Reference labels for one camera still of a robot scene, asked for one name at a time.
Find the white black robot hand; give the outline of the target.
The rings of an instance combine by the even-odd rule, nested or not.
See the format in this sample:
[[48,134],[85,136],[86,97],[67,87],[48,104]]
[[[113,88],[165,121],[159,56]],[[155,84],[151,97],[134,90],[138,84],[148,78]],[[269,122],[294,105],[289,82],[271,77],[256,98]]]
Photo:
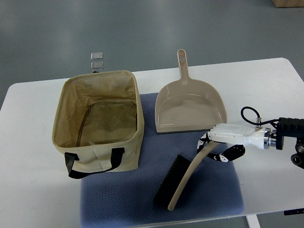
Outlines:
[[197,152],[210,142],[228,143],[232,146],[219,154],[209,153],[207,156],[215,161],[230,162],[245,154],[245,147],[253,145],[259,149],[275,146],[272,142],[270,128],[250,128],[240,125],[220,123],[200,137]]

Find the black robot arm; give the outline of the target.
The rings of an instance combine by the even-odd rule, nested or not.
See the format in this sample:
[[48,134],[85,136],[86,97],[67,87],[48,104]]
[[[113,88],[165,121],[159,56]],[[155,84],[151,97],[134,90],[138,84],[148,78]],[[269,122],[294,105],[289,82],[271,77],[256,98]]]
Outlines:
[[[249,109],[256,114],[256,121],[248,120],[244,111]],[[259,112],[250,106],[245,106],[240,111],[241,117],[244,121],[255,126],[256,130],[261,130],[265,124],[270,124],[273,129],[265,128],[262,133],[263,147],[275,147],[278,150],[283,149],[285,137],[292,137],[296,139],[295,151],[296,153],[291,156],[292,163],[300,168],[304,167],[304,120],[297,118],[284,118],[272,119],[262,121]]]

